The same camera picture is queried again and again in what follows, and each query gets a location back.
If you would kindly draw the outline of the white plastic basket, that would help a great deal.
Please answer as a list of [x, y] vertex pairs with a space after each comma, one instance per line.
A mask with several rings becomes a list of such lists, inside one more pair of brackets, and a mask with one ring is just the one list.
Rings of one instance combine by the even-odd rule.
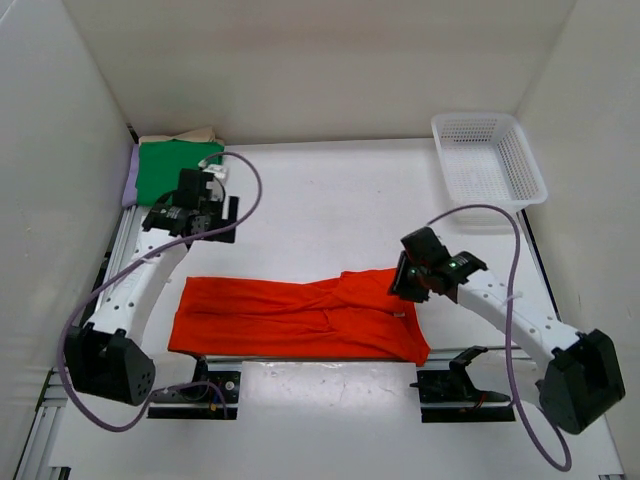
[[515, 216], [544, 203], [548, 191], [515, 117], [504, 113], [438, 114], [432, 133], [450, 204], [489, 204]]

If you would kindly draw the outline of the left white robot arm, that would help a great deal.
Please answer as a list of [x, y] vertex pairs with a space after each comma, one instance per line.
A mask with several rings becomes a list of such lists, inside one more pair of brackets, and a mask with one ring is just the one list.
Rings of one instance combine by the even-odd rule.
[[226, 196], [212, 169], [180, 171], [177, 187], [162, 194], [141, 221], [130, 262], [142, 264], [115, 282], [83, 326], [72, 326], [65, 335], [64, 359], [77, 391], [131, 406], [146, 400], [159, 360], [143, 352], [143, 333], [165, 282], [191, 244], [158, 248], [234, 223], [238, 206], [239, 198]]

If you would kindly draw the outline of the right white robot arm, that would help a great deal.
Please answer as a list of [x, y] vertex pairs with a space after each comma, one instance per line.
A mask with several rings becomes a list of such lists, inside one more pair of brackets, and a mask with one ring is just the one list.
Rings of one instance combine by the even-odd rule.
[[524, 398], [561, 430], [577, 435], [616, 403], [626, 390], [612, 339], [598, 329], [584, 333], [549, 318], [487, 264], [462, 251], [451, 254], [430, 227], [402, 238], [390, 294], [414, 303], [435, 293], [479, 315], [504, 333], [536, 364]]

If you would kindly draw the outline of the aluminium frame rail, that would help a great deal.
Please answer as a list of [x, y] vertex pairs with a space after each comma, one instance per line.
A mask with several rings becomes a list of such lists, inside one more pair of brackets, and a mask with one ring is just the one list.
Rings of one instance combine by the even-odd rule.
[[84, 394], [135, 406], [168, 395], [226, 411], [230, 396], [206, 364], [210, 355], [282, 358], [345, 357], [422, 364], [428, 345], [415, 307], [431, 294], [449, 298], [488, 321], [507, 348], [523, 349], [542, 373], [536, 402], [559, 437], [569, 411], [555, 380], [575, 328], [546, 318], [499, 283], [469, 252], [451, 254], [431, 227], [402, 241], [396, 267], [344, 272], [314, 283], [194, 277], [187, 281], [169, 348], [142, 349], [150, 314], [165, 283], [197, 241], [230, 243], [243, 222], [234, 197], [214, 198], [208, 160], [181, 171], [144, 218], [129, 264], [97, 289], [103, 305], [84, 323], [69, 320], [57, 363], [73, 403]]

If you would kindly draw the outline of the purple t shirt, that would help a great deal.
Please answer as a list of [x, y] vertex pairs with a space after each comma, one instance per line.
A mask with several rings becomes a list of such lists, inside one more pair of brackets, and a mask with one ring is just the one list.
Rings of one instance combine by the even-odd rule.
[[139, 173], [139, 145], [134, 144], [131, 152], [128, 175], [121, 199], [121, 206], [126, 209], [137, 203], [136, 182]]

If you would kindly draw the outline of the green t shirt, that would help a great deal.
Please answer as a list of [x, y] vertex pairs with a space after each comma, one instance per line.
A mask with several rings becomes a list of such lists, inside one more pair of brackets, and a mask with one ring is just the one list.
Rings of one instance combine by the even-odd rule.
[[197, 169], [201, 160], [223, 150], [224, 146], [217, 142], [168, 140], [141, 143], [136, 203], [152, 206], [161, 195], [176, 189], [183, 168]]

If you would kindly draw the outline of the beige t shirt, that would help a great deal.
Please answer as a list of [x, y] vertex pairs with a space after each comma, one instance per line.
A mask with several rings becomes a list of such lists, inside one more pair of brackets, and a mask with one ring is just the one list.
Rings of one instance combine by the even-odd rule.
[[216, 134], [212, 126], [190, 130], [177, 135], [145, 135], [141, 136], [138, 144], [159, 143], [168, 141], [184, 141], [190, 143], [216, 143]]

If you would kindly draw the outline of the orange t shirt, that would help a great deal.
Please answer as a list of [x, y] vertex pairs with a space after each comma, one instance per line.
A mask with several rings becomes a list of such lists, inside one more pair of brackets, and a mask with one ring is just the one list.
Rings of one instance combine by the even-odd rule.
[[190, 277], [168, 348], [195, 355], [399, 360], [430, 347], [413, 303], [389, 294], [393, 269], [288, 283]]

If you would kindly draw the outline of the white front board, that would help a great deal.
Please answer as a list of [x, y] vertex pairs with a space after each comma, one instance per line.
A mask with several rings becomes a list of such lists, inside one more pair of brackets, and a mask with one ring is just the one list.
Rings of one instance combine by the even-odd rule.
[[555, 479], [518, 422], [425, 424], [402, 363], [246, 363], [233, 420], [110, 433], [67, 407], [74, 479]]

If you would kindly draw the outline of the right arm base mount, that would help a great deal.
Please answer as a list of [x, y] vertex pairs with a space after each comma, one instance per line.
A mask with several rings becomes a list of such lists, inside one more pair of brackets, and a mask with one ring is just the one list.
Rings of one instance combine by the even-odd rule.
[[489, 349], [474, 345], [446, 366], [418, 369], [417, 390], [423, 424], [507, 423], [515, 421], [509, 395], [476, 387], [467, 369], [475, 358], [488, 360]]

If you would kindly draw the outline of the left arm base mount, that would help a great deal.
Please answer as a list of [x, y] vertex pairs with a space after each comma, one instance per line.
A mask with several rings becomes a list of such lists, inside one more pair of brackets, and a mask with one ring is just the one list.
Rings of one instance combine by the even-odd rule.
[[208, 382], [155, 396], [147, 417], [154, 420], [235, 420], [239, 409], [242, 365], [199, 360], [193, 382]]

